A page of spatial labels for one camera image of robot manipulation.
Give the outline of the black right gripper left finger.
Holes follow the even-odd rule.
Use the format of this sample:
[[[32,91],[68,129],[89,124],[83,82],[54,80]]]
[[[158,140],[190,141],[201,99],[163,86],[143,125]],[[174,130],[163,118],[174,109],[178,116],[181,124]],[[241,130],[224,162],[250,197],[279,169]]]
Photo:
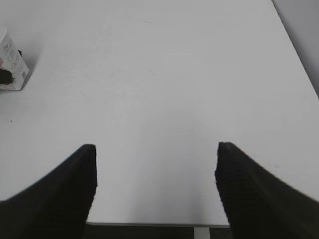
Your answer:
[[[80,239],[94,201],[96,147],[85,144],[33,185],[0,204],[2,239]]]

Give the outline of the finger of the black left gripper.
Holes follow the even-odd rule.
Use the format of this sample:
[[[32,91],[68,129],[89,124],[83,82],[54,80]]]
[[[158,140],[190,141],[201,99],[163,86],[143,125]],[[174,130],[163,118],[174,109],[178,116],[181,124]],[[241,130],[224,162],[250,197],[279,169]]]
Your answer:
[[[8,70],[0,69],[0,84],[11,84],[12,82],[12,73]]]

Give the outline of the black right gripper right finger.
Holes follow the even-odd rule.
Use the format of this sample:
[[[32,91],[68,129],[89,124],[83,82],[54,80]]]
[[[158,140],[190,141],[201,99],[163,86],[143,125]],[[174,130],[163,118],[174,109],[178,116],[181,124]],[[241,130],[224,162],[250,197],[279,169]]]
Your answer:
[[[235,239],[317,239],[319,203],[231,142],[220,142],[216,187]]]

